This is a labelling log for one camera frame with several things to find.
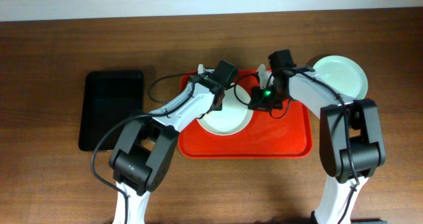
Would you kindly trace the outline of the white plate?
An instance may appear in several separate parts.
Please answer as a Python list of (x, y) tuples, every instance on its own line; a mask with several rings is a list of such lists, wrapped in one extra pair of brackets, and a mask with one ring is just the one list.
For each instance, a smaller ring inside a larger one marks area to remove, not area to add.
[(254, 112), (248, 106), (241, 103), (250, 102), (249, 93), (237, 85), (225, 91), (222, 109), (207, 113), (201, 119), (197, 119), (200, 126), (215, 135), (233, 135), (246, 128), (252, 119)]

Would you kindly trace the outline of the mint green plate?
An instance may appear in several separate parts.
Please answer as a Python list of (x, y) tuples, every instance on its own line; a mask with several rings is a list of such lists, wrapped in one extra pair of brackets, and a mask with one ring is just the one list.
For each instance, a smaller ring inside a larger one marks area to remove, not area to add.
[(339, 92), (358, 100), (365, 98), (367, 77), (355, 61), (343, 56), (326, 56), (317, 61), (313, 69), (326, 84)]

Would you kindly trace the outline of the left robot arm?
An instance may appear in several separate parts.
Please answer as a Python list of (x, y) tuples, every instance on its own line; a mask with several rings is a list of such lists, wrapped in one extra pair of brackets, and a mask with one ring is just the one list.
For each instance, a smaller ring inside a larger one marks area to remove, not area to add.
[(215, 69), (199, 69), (184, 90), (159, 109), (134, 111), (109, 158), (118, 201), (114, 223), (143, 223), (150, 194), (169, 170), (181, 131), (192, 121), (221, 109), (224, 92), (237, 75), (227, 61)]

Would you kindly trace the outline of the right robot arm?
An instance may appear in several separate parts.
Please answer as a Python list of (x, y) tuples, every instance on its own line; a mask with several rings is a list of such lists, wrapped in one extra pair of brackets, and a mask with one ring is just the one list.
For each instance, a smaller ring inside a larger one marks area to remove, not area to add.
[(351, 223), (358, 195), (386, 152), (376, 103), (366, 98), (363, 69), (343, 56), (325, 56), (314, 65), (298, 67), (289, 50), (269, 55), (254, 76), (249, 109), (270, 112), (283, 101), (302, 103), (320, 121), (319, 156), (327, 174), (312, 223)]

